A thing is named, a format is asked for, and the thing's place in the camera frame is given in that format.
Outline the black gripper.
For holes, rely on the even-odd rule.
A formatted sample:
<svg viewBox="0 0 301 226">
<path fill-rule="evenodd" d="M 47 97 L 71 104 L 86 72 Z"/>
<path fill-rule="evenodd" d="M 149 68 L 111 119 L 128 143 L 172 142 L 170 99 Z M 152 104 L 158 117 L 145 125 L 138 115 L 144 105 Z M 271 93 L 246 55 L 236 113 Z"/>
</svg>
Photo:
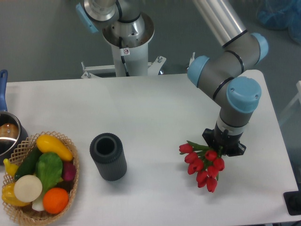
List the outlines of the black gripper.
<svg viewBox="0 0 301 226">
<path fill-rule="evenodd" d="M 207 145 L 216 150 L 222 149 L 222 154 L 227 156 L 241 156 L 246 151 L 246 146 L 240 143 L 243 134 L 241 128 L 230 127 L 217 121 L 214 129 L 205 129 L 202 137 Z"/>
</svg>

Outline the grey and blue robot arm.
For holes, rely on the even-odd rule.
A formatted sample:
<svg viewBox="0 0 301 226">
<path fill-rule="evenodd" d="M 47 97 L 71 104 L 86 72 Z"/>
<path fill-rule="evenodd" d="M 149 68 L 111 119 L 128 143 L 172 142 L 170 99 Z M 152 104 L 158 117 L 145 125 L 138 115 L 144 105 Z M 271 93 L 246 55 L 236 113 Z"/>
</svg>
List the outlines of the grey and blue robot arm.
<svg viewBox="0 0 301 226">
<path fill-rule="evenodd" d="M 196 0 L 194 5 L 224 50 L 217 59 L 199 56 L 188 68 L 189 80 L 221 108 L 214 129 L 202 136 L 224 155 L 243 155 L 240 138 L 261 97 L 259 83 L 243 73 L 267 55 L 268 43 L 248 32 L 228 1 Z M 137 1 L 82 0 L 76 12 L 91 33 L 101 32 L 110 44 L 118 77 L 150 74 L 148 44 L 154 25 Z"/>
</svg>

